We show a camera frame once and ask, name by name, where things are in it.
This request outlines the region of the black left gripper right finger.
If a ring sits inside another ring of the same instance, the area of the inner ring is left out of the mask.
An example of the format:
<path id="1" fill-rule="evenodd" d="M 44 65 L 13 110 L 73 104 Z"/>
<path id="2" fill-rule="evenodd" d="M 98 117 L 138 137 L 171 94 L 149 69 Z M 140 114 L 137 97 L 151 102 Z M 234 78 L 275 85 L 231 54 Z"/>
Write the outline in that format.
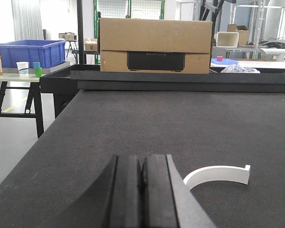
<path id="1" fill-rule="evenodd" d="M 148 155 L 142 168 L 145 228 L 215 228 L 185 186 L 171 155 Z"/>

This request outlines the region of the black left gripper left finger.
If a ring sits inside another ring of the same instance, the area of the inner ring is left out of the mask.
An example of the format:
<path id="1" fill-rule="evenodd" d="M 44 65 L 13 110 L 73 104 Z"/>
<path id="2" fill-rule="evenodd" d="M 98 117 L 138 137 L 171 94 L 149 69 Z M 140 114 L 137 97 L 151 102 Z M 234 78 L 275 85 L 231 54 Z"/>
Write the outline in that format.
<path id="1" fill-rule="evenodd" d="M 92 185 L 41 228 L 140 228 L 141 167 L 134 155 L 114 155 Z"/>

